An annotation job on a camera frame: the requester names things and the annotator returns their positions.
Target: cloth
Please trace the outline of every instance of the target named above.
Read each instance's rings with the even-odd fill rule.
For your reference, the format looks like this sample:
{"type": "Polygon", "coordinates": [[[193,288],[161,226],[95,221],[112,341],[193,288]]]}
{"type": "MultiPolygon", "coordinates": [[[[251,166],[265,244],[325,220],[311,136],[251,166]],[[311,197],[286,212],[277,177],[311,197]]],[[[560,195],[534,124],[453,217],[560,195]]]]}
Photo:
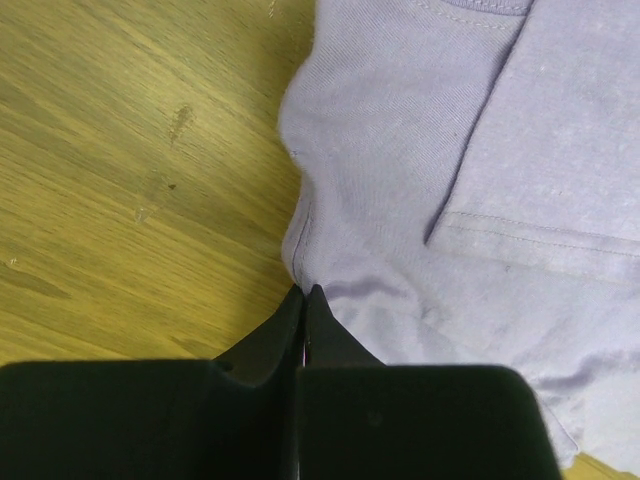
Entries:
{"type": "Polygon", "coordinates": [[[640,473],[640,4],[529,7],[317,2],[283,258],[384,362],[514,368],[563,466],[640,473]]]}

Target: stain on wood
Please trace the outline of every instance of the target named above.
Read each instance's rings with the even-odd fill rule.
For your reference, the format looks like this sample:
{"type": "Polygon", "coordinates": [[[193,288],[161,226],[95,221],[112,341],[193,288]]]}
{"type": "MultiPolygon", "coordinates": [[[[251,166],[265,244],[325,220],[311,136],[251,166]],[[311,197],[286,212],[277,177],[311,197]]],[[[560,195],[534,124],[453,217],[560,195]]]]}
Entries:
{"type": "Polygon", "coordinates": [[[171,148],[173,148],[175,143],[191,128],[195,118],[191,105],[183,105],[176,110],[171,125],[169,126],[169,143],[171,148]]]}

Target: wood grain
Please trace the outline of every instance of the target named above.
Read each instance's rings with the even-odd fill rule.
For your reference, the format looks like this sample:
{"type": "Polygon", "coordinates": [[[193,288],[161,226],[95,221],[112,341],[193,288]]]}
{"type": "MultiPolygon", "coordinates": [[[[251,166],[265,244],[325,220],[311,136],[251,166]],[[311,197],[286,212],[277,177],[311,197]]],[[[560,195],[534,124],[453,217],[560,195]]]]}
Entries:
{"type": "MultiPolygon", "coordinates": [[[[312,0],[3,0],[0,364],[213,357],[290,286],[312,0]]],[[[572,479],[625,478],[581,457],[572,479]]]]}

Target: fabric fold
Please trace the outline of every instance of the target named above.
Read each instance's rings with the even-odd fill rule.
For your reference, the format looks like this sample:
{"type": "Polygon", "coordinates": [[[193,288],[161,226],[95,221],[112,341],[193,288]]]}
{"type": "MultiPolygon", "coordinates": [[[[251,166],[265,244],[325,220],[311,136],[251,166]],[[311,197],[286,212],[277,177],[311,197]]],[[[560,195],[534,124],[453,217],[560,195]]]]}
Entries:
{"type": "Polygon", "coordinates": [[[640,284],[640,4],[538,1],[427,246],[640,284]]]}

